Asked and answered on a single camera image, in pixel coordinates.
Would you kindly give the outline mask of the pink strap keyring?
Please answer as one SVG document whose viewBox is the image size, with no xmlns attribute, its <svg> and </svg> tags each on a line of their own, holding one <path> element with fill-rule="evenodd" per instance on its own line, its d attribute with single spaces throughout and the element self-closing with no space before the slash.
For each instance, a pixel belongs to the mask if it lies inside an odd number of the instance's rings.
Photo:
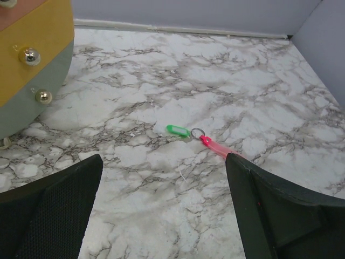
<svg viewBox="0 0 345 259">
<path fill-rule="evenodd" d="M 193 128 L 190 131 L 190 135 L 193 139 L 201 141 L 205 147 L 224 159 L 226 159 L 228 154 L 235 154 L 243 158 L 243 156 L 237 151 L 213 141 L 201 128 Z"/>
</svg>

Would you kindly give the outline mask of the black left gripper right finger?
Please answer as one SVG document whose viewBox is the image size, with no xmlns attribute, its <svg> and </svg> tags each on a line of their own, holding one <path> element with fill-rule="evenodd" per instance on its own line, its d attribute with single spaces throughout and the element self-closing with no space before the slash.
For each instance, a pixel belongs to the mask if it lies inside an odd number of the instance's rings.
<svg viewBox="0 0 345 259">
<path fill-rule="evenodd" d="M 236 154 L 226 173 L 246 258 L 344 258 L 344 200 Z"/>
</svg>

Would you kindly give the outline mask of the green key tag with key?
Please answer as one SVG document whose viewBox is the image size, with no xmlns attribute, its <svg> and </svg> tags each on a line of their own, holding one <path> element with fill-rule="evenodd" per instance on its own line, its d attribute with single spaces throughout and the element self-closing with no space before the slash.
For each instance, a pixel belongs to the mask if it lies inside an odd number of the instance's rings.
<svg viewBox="0 0 345 259">
<path fill-rule="evenodd" d="M 167 125 L 158 135 L 166 141 L 191 141 L 190 131 L 187 128 L 175 125 Z"/>
</svg>

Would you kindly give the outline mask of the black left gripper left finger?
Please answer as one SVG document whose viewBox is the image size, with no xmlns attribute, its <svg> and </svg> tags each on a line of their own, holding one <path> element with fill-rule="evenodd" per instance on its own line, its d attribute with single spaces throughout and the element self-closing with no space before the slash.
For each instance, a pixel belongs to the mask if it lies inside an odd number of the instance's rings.
<svg viewBox="0 0 345 259">
<path fill-rule="evenodd" d="M 1 258 L 78 258 L 103 170 L 95 154 L 1 193 Z"/>
</svg>

